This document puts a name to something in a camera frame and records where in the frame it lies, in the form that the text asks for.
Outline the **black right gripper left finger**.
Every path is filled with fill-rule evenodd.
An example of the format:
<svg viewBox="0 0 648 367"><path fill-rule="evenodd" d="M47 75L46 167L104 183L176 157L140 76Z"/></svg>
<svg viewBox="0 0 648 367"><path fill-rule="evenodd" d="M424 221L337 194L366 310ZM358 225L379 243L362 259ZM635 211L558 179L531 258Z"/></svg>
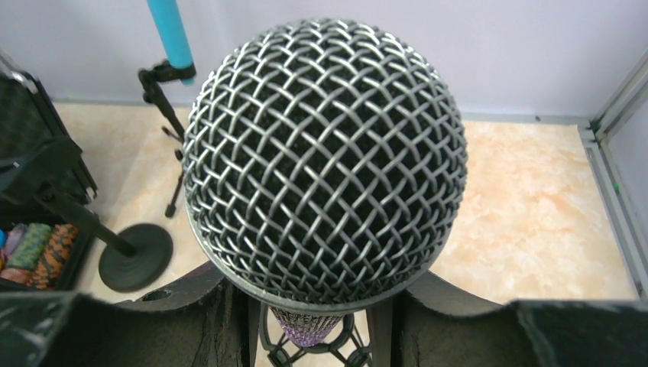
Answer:
<svg viewBox="0 0 648 367"><path fill-rule="evenodd" d="M137 300L1 295L3 366L247 366L246 300L212 264Z"/></svg>

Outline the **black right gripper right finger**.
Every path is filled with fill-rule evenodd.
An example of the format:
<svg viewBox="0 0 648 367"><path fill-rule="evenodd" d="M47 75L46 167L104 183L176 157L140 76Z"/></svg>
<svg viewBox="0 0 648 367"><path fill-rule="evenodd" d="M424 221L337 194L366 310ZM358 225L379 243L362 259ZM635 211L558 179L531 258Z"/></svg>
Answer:
<svg viewBox="0 0 648 367"><path fill-rule="evenodd" d="M376 366L645 366L644 300L496 304L424 274L367 311Z"/></svg>

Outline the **black shock-mount tripod stand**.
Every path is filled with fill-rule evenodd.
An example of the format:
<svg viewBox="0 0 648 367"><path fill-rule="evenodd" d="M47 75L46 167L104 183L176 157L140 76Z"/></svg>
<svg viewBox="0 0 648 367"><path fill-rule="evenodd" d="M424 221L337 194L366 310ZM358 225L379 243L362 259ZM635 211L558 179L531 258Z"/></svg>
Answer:
<svg viewBox="0 0 648 367"><path fill-rule="evenodd" d="M344 318L320 344L292 343L276 317L263 306L260 312L256 366L373 366L367 320L362 313Z"/></svg>

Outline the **purple glitter microphone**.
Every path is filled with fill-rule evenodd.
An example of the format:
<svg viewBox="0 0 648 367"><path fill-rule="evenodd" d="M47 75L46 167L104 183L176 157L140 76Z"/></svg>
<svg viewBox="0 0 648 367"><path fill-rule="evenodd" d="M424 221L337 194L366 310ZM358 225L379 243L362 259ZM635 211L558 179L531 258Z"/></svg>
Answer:
<svg viewBox="0 0 648 367"><path fill-rule="evenodd" d="M282 24L229 54L183 146L199 246L305 347L429 269L467 165L460 111L427 60L331 18Z"/></svg>

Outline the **black round-base microphone stand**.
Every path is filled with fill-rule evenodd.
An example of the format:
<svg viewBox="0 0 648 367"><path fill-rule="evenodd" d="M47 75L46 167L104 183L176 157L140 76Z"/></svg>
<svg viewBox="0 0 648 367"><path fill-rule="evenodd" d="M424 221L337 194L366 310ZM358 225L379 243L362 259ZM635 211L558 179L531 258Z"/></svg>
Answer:
<svg viewBox="0 0 648 367"><path fill-rule="evenodd" d="M84 205L58 190L53 180L81 160L82 149L68 137L49 138L27 154L1 160L1 197L13 204L33 199L56 216L106 244L99 260L103 283L119 293L143 289L167 269L173 240L163 227L139 223L113 232Z"/></svg>

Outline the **teal blue microphone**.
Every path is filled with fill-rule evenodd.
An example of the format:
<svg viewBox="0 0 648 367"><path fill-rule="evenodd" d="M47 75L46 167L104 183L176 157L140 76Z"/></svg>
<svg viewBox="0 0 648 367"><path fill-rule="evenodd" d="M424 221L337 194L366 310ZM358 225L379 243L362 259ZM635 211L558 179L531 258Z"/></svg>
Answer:
<svg viewBox="0 0 648 367"><path fill-rule="evenodd" d="M178 72L184 85L192 85L196 76L193 55L175 0L147 0L160 41L170 66Z"/></svg>

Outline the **black poker chip case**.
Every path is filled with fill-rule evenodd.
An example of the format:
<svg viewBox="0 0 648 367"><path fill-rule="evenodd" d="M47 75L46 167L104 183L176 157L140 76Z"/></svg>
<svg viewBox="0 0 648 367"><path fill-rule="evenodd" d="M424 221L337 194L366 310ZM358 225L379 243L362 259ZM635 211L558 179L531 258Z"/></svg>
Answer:
<svg viewBox="0 0 648 367"><path fill-rule="evenodd" d="M1 72L1 159L24 155L48 138L59 135L70 137L40 80L27 72ZM53 185L82 205L96 197L96 182L82 160L54 180ZM33 222L50 226L65 223L33 199L20 205L1 199L2 230L7 232L19 223ZM93 241L88 232L80 232L52 290L74 288Z"/></svg>

